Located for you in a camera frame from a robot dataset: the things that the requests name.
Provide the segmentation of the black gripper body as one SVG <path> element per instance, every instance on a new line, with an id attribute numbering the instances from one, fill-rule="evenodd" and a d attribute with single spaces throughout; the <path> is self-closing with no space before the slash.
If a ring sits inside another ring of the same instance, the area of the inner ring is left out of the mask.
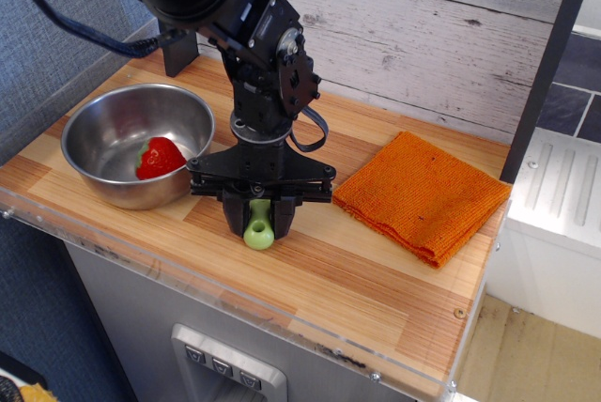
<path id="1" fill-rule="evenodd" d="M 335 169 L 308 158 L 287 141 L 254 144 L 239 140 L 226 150 L 188 161 L 195 195 L 329 203 Z"/>

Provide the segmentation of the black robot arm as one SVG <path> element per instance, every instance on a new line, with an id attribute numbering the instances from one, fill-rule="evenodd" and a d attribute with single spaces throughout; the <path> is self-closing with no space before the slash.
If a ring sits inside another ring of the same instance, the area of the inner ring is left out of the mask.
<path id="1" fill-rule="evenodd" d="M 311 106 L 320 79 L 304 48 L 299 13 L 287 0 L 141 1 L 162 23 L 215 46 L 233 87 L 230 128 L 237 142 L 188 162 L 193 193 L 217 198 L 238 236 L 250 226 L 252 202 L 264 199 L 274 236 L 285 237 L 298 206 L 331 201 L 336 175 L 311 159 L 314 146 L 293 133 L 299 116 L 326 125 Z"/>

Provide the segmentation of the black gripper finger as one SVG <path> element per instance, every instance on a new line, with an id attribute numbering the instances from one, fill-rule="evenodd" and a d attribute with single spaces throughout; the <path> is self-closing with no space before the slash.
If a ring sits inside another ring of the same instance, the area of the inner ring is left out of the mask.
<path id="1" fill-rule="evenodd" d="M 225 188 L 222 192 L 223 213 L 233 234 L 242 237 L 250 222 L 250 196 Z"/>
<path id="2" fill-rule="evenodd" d="M 295 195 L 284 195 L 270 200 L 271 227 L 276 240 L 288 235 L 299 204 L 299 198 Z"/>

